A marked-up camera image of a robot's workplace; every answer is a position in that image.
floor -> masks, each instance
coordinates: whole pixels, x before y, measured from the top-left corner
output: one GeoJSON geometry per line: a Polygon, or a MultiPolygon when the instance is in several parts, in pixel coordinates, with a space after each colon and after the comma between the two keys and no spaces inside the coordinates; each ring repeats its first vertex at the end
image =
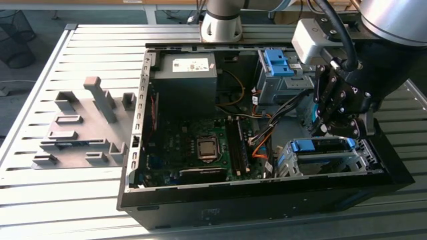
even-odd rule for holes
{"type": "MultiPolygon", "coordinates": [[[[0,62],[0,87],[10,89],[10,95],[0,97],[0,144],[2,139],[9,134],[15,118],[21,112],[27,96],[33,89],[33,82],[5,82],[15,80],[37,81],[41,72],[46,66],[46,62],[50,58],[51,52],[55,48],[58,40],[62,36],[65,27],[70,23],[79,24],[147,24],[146,14],[137,10],[65,10],[59,11],[59,19],[53,20],[54,11],[29,10],[25,11],[34,31],[38,34],[35,40],[29,45],[37,56],[37,62],[22,69],[10,69],[0,62]]],[[[181,24],[186,22],[191,14],[191,11],[183,10],[179,12],[170,11],[157,12],[159,24],[181,24]]],[[[242,13],[243,24],[274,24],[267,18],[266,12],[246,11],[242,13]]],[[[427,93],[427,57],[421,63],[414,66],[412,78],[416,81],[418,87],[425,93],[427,93]]]]}

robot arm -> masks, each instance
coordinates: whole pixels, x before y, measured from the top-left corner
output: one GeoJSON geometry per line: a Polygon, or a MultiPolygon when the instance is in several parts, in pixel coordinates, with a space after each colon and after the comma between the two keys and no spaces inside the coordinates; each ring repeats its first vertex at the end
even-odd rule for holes
{"type": "Polygon", "coordinates": [[[326,15],[301,20],[293,39],[303,63],[318,64],[311,134],[367,138],[375,134],[374,112],[426,54],[427,5],[365,0],[361,14],[339,18],[323,8],[326,0],[317,2],[326,15]]]}
{"type": "Polygon", "coordinates": [[[291,0],[210,0],[201,32],[211,43],[233,43],[242,38],[241,9],[274,11],[285,9],[291,0]]]}

gray plastic block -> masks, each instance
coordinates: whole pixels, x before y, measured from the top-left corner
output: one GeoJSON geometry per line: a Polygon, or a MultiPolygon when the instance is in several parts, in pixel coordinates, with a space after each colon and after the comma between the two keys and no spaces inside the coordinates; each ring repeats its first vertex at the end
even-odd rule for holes
{"type": "Polygon", "coordinates": [[[122,103],[126,111],[135,111],[137,97],[134,92],[123,93],[122,103]]]}
{"type": "Polygon", "coordinates": [[[109,162],[109,158],[102,151],[87,152],[85,159],[91,165],[106,165],[109,162]]]}
{"type": "Polygon", "coordinates": [[[110,148],[110,142],[105,138],[105,139],[94,140],[93,142],[89,143],[89,146],[93,147],[93,148],[98,148],[98,149],[109,149],[110,148]]]}
{"type": "Polygon", "coordinates": [[[105,93],[102,89],[102,79],[98,76],[89,76],[86,78],[83,87],[90,90],[97,101],[97,106],[105,115],[110,124],[118,121],[111,103],[114,102],[110,93],[105,93]]]}
{"type": "Polygon", "coordinates": [[[55,98],[55,103],[62,112],[75,111],[73,103],[79,102],[73,91],[61,91],[55,98]]]}
{"type": "Polygon", "coordinates": [[[111,143],[109,154],[118,164],[123,164],[123,160],[127,155],[127,152],[129,152],[129,146],[126,143],[122,144],[121,149],[118,149],[117,145],[111,143]]]}
{"type": "Polygon", "coordinates": [[[41,142],[41,148],[42,148],[46,152],[51,152],[51,151],[61,150],[61,148],[57,146],[55,142],[57,142],[57,140],[42,141],[42,142],[41,142]]]}
{"type": "Polygon", "coordinates": [[[77,140],[79,134],[77,131],[50,131],[47,134],[49,139],[57,140],[77,140]]]}
{"type": "Polygon", "coordinates": [[[59,125],[65,124],[81,124],[83,123],[83,117],[81,115],[65,115],[65,116],[58,116],[55,118],[55,122],[59,125]]]}
{"type": "Polygon", "coordinates": [[[41,153],[34,156],[33,162],[38,165],[55,165],[59,159],[49,153],[41,153]]]}

slotted metal table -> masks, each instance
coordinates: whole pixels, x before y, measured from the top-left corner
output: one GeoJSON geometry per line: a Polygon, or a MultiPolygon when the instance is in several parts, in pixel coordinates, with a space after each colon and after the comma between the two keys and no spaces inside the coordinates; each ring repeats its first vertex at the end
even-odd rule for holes
{"type": "MultiPolygon", "coordinates": [[[[101,76],[113,97],[137,91],[146,43],[201,41],[197,26],[67,27],[0,148],[0,238],[427,238],[427,101],[412,81],[386,98],[375,116],[417,182],[343,212],[149,232],[117,211],[121,167],[31,169],[59,111],[58,91],[85,91],[87,76],[101,76]]],[[[287,25],[247,25],[243,37],[249,42],[283,42],[294,30],[287,25]]]]}

